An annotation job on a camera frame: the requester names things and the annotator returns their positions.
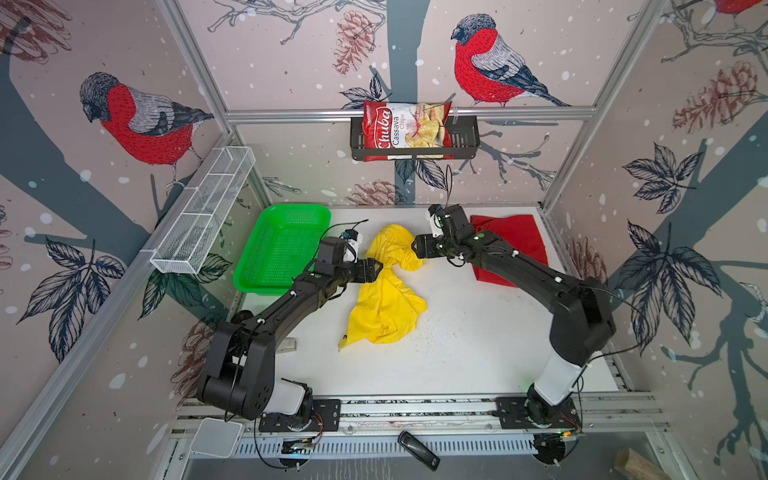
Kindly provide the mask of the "red shorts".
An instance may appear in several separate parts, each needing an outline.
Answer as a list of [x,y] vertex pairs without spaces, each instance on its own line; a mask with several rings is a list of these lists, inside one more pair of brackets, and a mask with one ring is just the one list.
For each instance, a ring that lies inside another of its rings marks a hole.
[[472,215],[470,222],[477,233],[483,230],[491,231],[521,253],[539,263],[549,265],[546,247],[532,215],[514,215],[504,218]]

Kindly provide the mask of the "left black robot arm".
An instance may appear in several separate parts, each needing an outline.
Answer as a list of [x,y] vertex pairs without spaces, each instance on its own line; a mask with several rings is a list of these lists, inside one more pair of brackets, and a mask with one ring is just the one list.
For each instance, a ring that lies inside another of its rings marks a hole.
[[350,283],[375,282],[383,264],[374,258],[347,260],[344,238],[324,238],[318,253],[287,293],[265,310],[214,331],[197,382],[196,398],[253,420],[267,409],[275,388],[277,346],[307,316],[338,297]]

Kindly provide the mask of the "yellow shorts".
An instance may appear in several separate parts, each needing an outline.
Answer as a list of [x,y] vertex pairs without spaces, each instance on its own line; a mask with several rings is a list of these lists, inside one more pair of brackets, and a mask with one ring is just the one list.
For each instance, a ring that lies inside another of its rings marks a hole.
[[392,224],[373,239],[366,257],[383,265],[373,283],[360,287],[345,334],[338,347],[344,349],[361,340],[372,344],[391,344],[415,330],[419,316],[427,311],[426,301],[395,273],[421,269],[424,261],[411,248],[415,237],[404,227]]

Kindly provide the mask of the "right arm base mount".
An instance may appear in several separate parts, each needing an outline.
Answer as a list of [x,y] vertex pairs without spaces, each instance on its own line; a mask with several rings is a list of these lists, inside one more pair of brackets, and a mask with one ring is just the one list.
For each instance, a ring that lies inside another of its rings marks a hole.
[[559,404],[551,405],[530,386],[525,395],[497,397],[495,406],[493,415],[504,430],[580,430],[582,427],[572,392]]

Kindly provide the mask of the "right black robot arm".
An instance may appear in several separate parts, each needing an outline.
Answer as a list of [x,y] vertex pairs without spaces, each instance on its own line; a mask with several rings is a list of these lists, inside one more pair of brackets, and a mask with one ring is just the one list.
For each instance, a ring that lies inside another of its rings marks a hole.
[[433,204],[428,219],[431,232],[416,236],[412,243],[418,258],[469,263],[522,289],[553,315],[551,353],[525,403],[533,423],[551,424],[565,410],[588,363],[616,333],[609,294],[595,278],[582,280],[556,271],[498,234],[475,230],[458,204]]

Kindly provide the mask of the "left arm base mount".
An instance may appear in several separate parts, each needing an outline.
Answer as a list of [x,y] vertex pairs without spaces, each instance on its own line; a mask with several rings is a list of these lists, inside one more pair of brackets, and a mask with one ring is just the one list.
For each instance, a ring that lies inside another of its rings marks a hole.
[[275,383],[257,428],[260,433],[336,432],[340,417],[339,399],[316,398],[307,384],[282,379]]

